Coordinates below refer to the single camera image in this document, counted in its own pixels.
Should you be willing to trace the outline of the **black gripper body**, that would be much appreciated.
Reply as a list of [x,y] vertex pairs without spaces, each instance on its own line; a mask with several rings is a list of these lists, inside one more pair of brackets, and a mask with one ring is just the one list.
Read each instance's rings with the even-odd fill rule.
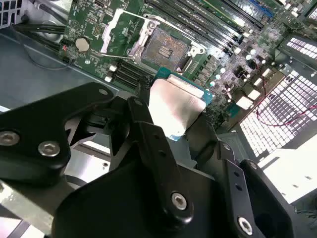
[[131,162],[71,193],[54,216],[54,238],[228,238],[230,227],[215,181],[180,166],[194,218],[174,229],[141,162]]

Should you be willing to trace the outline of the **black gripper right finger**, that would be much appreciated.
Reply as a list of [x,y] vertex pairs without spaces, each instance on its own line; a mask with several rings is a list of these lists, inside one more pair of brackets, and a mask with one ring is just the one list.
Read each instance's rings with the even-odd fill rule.
[[237,238],[294,238],[290,206],[251,160],[237,163],[233,149],[221,141],[201,113],[187,129],[196,168],[217,183],[230,231]]

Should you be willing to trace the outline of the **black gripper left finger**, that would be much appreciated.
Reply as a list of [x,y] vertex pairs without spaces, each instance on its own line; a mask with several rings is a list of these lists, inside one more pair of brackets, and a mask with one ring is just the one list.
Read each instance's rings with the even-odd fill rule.
[[194,216],[188,189],[163,130],[143,100],[114,96],[88,83],[8,111],[0,117],[0,176],[30,185],[53,185],[70,161],[70,148],[96,133],[110,136],[118,166],[141,162],[168,224]]

